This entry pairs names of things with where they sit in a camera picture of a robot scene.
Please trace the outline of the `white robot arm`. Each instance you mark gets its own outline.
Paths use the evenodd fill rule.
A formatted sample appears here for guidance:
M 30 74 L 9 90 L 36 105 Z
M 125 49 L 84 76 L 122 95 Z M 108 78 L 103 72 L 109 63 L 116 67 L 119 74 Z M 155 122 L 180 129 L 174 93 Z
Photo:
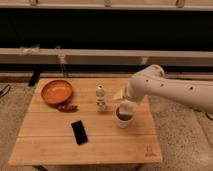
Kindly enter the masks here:
M 141 101 L 145 95 L 167 98 L 213 115 L 213 82 L 168 79 L 159 65 L 136 72 L 122 92 L 123 98 L 132 102 Z

